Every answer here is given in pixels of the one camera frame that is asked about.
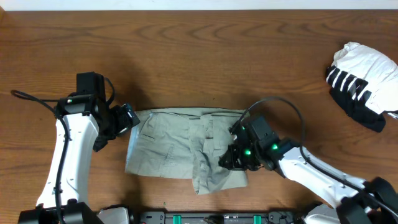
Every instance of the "white wall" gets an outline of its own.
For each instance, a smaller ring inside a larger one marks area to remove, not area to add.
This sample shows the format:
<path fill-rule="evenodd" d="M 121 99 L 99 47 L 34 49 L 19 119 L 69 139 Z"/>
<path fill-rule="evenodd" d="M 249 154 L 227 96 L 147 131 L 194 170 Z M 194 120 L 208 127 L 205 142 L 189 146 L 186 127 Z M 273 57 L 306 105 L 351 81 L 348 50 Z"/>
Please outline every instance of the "white wall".
<path fill-rule="evenodd" d="M 6 11 L 398 9 L 398 0 L 0 0 Z"/>

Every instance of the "gray shorts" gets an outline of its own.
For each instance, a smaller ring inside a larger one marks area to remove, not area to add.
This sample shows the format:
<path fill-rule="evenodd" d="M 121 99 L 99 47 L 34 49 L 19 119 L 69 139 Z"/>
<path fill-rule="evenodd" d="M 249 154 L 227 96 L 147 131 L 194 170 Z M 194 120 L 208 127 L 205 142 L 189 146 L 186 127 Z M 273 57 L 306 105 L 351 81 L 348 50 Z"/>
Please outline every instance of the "gray shorts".
<path fill-rule="evenodd" d="M 131 131 L 127 173 L 192 179 L 197 194 L 247 186 L 245 172 L 218 166 L 233 142 L 228 128 L 242 110 L 166 108 L 136 113 L 141 123 Z"/>

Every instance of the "garment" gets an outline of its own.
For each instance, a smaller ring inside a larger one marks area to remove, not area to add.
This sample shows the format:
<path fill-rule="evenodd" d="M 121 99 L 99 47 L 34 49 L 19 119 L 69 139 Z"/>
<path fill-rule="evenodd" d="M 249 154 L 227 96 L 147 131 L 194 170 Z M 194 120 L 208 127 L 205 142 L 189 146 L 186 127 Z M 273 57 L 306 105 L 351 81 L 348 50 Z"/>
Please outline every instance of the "garment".
<path fill-rule="evenodd" d="M 333 99 L 363 126 L 381 132 L 383 113 L 397 118 L 398 66 L 377 50 L 349 42 L 335 53 L 326 82 Z"/>
<path fill-rule="evenodd" d="M 247 186 L 245 172 L 218 165 L 233 142 L 228 128 L 242 113 L 213 108 L 137 111 L 141 123 L 131 131 L 126 172 L 192 179 L 197 194 Z"/>

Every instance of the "gray fabric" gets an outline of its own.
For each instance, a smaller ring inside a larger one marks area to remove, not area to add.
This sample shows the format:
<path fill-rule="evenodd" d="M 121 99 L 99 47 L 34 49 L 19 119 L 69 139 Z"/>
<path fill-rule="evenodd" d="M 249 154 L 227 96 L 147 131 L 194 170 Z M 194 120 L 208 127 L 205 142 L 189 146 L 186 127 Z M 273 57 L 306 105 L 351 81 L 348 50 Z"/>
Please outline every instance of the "gray fabric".
<path fill-rule="evenodd" d="M 197 194 L 247 186 L 245 172 L 218 166 L 233 142 L 228 128 L 242 113 L 214 108 L 137 111 L 141 123 L 131 131 L 126 172 L 192 179 Z"/>

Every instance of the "black and white cloth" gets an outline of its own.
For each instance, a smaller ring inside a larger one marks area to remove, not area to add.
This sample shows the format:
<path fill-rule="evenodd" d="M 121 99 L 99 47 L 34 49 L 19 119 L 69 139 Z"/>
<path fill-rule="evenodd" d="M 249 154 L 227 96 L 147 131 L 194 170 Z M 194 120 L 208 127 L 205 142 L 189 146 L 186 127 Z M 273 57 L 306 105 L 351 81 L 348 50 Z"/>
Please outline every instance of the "black and white cloth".
<path fill-rule="evenodd" d="M 326 70 L 330 95 L 347 115 L 381 132 L 383 113 L 398 119 L 398 66 L 384 54 L 349 42 Z"/>

